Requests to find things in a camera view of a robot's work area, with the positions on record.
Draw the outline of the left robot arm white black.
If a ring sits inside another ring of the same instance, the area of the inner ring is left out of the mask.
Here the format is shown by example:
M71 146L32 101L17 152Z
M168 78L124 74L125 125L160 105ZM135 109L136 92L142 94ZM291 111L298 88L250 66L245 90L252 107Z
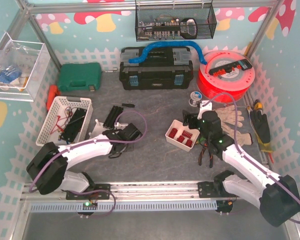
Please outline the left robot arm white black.
M26 167L33 180L33 188L41 195L56 190L76 195L91 195L96 184L86 172L71 172L70 168L99 156L119 157L129 144L143 137L141 131L132 123L123 129L105 130L99 135L82 142L69 145L46 143Z

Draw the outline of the black aluminium extrusion bar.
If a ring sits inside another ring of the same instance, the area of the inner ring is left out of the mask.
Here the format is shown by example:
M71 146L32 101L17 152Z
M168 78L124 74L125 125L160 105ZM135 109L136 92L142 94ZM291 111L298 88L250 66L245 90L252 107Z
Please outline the black aluminium extrusion bar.
M123 112L123 110L124 110L123 107L114 105L110 110L109 114L107 115L103 123L103 127L106 129L114 129L116 119Z

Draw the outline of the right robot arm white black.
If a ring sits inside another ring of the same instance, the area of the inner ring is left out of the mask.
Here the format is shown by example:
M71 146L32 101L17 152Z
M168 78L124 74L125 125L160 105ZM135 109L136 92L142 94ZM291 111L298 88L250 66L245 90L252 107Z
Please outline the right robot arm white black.
M263 218L278 227L300 212L300 195L296 181L264 167L247 154L235 140L223 133L221 120L212 110L201 115L183 110L183 124L199 130L205 148L213 156L234 167L245 179L226 170L214 178L219 193L236 195L260 210Z

